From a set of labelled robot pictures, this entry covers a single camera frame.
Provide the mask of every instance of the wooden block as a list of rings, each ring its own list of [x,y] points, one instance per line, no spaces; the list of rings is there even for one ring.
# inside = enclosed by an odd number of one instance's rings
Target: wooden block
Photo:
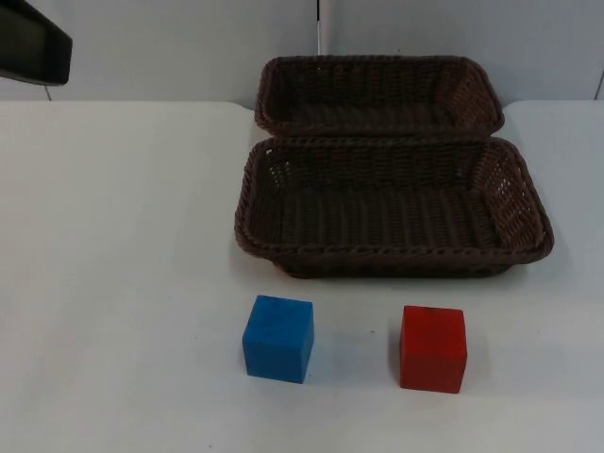
[[[259,295],[243,334],[247,374],[301,384],[313,342],[311,302]]]
[[[463,311],[407,306],[400,336],[400,386],[458,394],[467,361]]]

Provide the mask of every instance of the black object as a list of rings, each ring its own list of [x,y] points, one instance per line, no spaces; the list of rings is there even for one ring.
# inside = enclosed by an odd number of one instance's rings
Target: black object
[[[69,80],[72,39],[24,0],[0,0],[0,76],[40,85]]]

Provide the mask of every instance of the white table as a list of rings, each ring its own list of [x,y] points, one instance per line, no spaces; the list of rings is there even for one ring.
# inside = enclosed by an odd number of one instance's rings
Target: white table
[[[232,224],[252,113],[0,104],[0,451],[604,448],[604,104],[507,108],[556,245],[480,280],[296,280]],[[307,382],[245,375],[256,294],[310,300]],[[405,304],[465,311],[461,394],[395,381]]]

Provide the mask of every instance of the woven texture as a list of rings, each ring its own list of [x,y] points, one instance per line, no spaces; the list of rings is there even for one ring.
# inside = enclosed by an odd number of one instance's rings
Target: woven texture
[[[489,136],[504,117],[471,59],[285,57],[264,67],[256,122],[277,137]]]
[[[270,139],[235,231],[294,277],[481,277],[547,256],[551,226],[499,139]]]

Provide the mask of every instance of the white wall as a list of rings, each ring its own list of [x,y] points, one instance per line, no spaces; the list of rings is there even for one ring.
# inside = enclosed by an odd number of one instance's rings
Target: white wall
[[[593,99],[604,67],[602,0],[324,0],[337,54],[456,54],[504,102]]]
[[[44,101],[46,99],[44,87],[0,78],[1,101]]]
[[[263,64],[316,52],[314,0],[31,0],[74,39],[53,99],[251,105]]]
[[[59,100],[251,106],[266,60],[316,51],[315,0],[30,1],[75,40],[71,81],[50,90]],[[467,55],[506,103],[593,98],[604,68],[602,0],[322,0],[322,11],[325,51]],[[38,97],[0,83],[0,99]]]

